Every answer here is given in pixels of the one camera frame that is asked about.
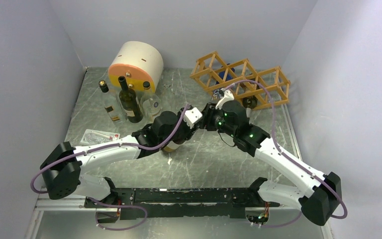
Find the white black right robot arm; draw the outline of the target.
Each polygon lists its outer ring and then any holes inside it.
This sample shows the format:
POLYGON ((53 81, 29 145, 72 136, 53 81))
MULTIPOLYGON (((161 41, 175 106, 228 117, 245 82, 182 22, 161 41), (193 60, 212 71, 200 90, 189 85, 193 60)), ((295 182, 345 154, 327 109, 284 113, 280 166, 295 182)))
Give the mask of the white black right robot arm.
POLYGON ((288 186, 263 182, 248 194, 252 205, 261 206, 268 201, 290 206, 318 226, 334 217, 342 201, 341 178, 334 172, 316 170, 290 154, 271 134, 251 124, 237 101, 228 101, 219 109, 215 103, 208 103, 198 127, 232 137, 239 150, 272 166, 293 183, 288 186))

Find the dark green wine bottle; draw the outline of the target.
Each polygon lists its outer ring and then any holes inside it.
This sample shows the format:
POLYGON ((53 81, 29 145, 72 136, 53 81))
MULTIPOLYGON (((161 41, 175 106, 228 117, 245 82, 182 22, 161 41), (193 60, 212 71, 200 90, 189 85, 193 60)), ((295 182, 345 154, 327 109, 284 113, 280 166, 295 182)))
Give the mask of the dark green wine bottle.
POLYGON ((118 82, 121 86, 119 100, 127 119, 131 123, 139 123, 143 119, 143 115, 135 91, 129 88, 127 80, 124 76, 119 76, 118 82))

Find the clear bottle black cap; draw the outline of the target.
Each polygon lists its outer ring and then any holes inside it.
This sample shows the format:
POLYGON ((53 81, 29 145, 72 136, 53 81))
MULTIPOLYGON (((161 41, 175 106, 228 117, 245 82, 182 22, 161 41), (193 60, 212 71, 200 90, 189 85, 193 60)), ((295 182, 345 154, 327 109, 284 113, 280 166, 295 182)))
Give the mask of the clear bottle black cap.
POLYGON ((110 88, 105 80, 100 80, 98 86, 101 90, 100 98, 102 105, 111 121, 114 123, 121 123, 125 121, 126 116, 121 108, 116 91, 110 88))

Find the dark bottle gold foil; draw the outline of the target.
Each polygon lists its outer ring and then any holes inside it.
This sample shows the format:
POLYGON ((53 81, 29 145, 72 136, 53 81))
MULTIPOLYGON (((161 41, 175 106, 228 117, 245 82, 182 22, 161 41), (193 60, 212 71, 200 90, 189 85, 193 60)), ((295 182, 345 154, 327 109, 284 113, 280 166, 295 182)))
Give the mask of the dark bottle gold foil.
POLYGON ((177 150, 183 143, 184 143, 184 140, 172 140, 168 144, 166 144, 162 148, 162 150, 170 153, 177 150))

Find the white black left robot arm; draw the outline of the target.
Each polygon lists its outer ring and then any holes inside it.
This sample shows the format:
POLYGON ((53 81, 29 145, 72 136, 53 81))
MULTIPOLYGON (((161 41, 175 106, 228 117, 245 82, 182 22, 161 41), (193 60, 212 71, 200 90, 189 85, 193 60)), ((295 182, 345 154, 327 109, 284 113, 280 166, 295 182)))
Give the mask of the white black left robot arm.
POLYGON ((52 200, 71 194, 91 197, 111 207, 118 199, 112 180, 88 175, 88 171, 147 157, 160 150, 175 150, 192 137, 201 119, 197 108, 183 109, 178 114, 165 111, 153 123, 114 141, 77 147, 60 143, 40 166, 39 175, 46 186, 43 193, 52 200))

